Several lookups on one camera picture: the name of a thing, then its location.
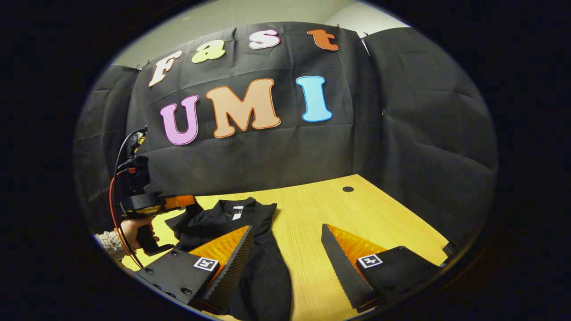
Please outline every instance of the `textured rubber pad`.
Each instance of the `textured rubber pad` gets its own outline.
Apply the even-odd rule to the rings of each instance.
[[[327,224],[323,224],[321,230],[321,243],[325,248],[345,295],[351,302],[351,306],[360,308],[374,301],[376,295],[373,288],[355,269],[355,266],[346,256]]]
[[[240,242],[236,245],[236,249],[224,265],[218,276],[212,281],[202,296],[202,301],[207,303],[211,308],[216,310],[224,310],[228,306],[230,297],[240,277],[254,244],[254,232],[252,226],[248,226],[246,232],[242,236]]]

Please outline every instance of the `blue letter i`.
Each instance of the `blue letter i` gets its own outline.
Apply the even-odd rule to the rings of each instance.
[[[300,85],[305,96],[306,112],[301,118],[306,122],[322,122],[333,117],[333,113],[325,105],[323,83],[325,78],[320,76],[299,77],[295,83]]]

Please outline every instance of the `wooden table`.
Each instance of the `wooden table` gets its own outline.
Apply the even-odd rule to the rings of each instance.
[[[351,186],[352,192],[343,191]],[[434,228],[359,175],[300,186],[228,195],[198,196],[199,204],[213,208],[220,199],[255,198],[262,204],[277,203],[272,230],[292,280],[292,320],[344,320],[358,313],[339,283],[321,244],[321,226],[328,223],[390,249],[404,245],[433,264],[446,260],[442,251],[448,241]],[[157,216],[153,228],[159,245],[176,244],[166,219],[176,210]],[[161,255],[137,257],[147,265]],[[136,271],[134,262],[123,264]],[[216,316],[235,320],[231,316]]]

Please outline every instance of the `cable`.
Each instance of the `cable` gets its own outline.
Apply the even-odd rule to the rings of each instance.
[[[111,180],[111,182],[113,183],[113,181],[115,180],[115,177],[119,176],[121,173],[127,171],[127,169],[117,173],[117,170],[119,169],[119,159],[121,158],[121,152],[123,151],[123,148],[125,147],[125,144],[129,141],[129,139],[135,135],[136,133],[139,133],[143,131],[142,129],[139,130],[135,130],[133,131],[131,134],[128,134],[127,138],[125,138],[125,140],[123,141],[123,143],[121,144],[121,147],[119,148],[119,153],[117,154],[117,159],[115,160],[115,171],[114,171],[114,175],[113,178]],[[123,227],[119,224],[119,226],[116,223],[115,220],[115,214],[114,214],[114,204],[115,204],[115,193],[114,190],[112,190],[112,188],[109,189],[109,201],[110,201],[110,207],[111,207],[111,215],[113,217],[113,222],[115,223],[115,228],[118,229],[119,233],[119,238],[121,238],[121,242],[123,243],[123,247],[125,248],[125,250],[127,251],[127,253],[129,254],[129,257],[131,257],[131,259],[133,259],[133,261],[135,261],[135,263],[141,268],[143,269],[143,265],[142,263],[139,261],[139,258],[137,258],[137,255],[135,254],[135,251],[131,248],[131,245],[129,244],[127,238],[125,237],[125,232],[123,231]]]
[[[113,218],[113,224],[115,224],[115,228],[117,230],[119,230],[120,225],[117,225],[117,220],[115,219],[115,211],[113,210],[113,201],[112,201],[112,194],[113,194],[113,183],[115,183],[115,177],[111,178],[111,184],[109,185],[109,208],[111,208],[111,217]],[[120,235],[119,239],[121,240],[121,244],[123,244],[123,248],[125,249],[125,252],[127,253],[127,255],[133,259],[133,262],[135,262],[135,264],[137,264],[137,266],[139,266],[140,268],[143,268],[142,264],[140,264],[140,262],[135,261],[135,259],[131,256],[131,253],[129,252],[129,250],[127,249],[127,246],[125,245],[125,242],[127,241],[127,239],[124,237],[121,237]]]

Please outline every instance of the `shirt tag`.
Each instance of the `shirt tag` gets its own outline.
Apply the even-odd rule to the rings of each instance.
[[[232,220],[239,219],[242,216],[243,209],[244,206],[234,206],[234,217],[232,217]]]

